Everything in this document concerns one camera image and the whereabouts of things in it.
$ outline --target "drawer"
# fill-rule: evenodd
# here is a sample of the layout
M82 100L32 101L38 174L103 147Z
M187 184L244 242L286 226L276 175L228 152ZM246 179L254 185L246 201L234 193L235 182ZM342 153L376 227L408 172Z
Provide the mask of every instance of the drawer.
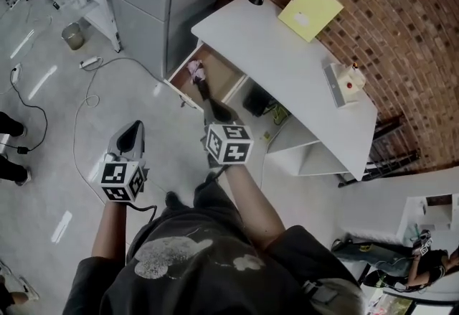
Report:
M226 103L242 86L247 76L218 52L201 43L170 76L169 84L189 105L202 111L202 97L196 85L191 83L191 75L186 65L192 60L201 60L213 98Z

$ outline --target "trash can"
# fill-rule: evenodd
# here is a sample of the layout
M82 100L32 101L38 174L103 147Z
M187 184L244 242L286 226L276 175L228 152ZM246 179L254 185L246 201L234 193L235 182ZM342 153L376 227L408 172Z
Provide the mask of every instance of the trash can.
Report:
M85 43L85 38L78 23L67 25L62 31L62 38L72 50L78 50Z

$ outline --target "yellow box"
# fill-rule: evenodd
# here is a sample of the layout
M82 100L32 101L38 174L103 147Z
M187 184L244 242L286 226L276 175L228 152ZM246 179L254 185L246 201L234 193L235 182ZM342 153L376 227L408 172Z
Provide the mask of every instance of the yellow box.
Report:
M292 0L279 19L310 42L342 9L338 0Z

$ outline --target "bag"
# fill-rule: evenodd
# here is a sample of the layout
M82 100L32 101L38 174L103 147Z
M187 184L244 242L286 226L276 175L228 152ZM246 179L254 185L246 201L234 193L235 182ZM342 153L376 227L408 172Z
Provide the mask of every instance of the bag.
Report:
M354 283L341 278L307 281L305 295L313 308L322 315L365 315L366 298Z

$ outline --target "small white box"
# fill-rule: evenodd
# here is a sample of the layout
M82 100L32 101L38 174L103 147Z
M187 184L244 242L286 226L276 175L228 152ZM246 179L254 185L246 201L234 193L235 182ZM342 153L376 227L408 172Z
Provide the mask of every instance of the small white box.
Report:
M135 202L145 176L138 162L103 162L100 164L98 184L114 202Z
M207 130L206 150L219 164L246 164L252 147L248 126L212 124Z

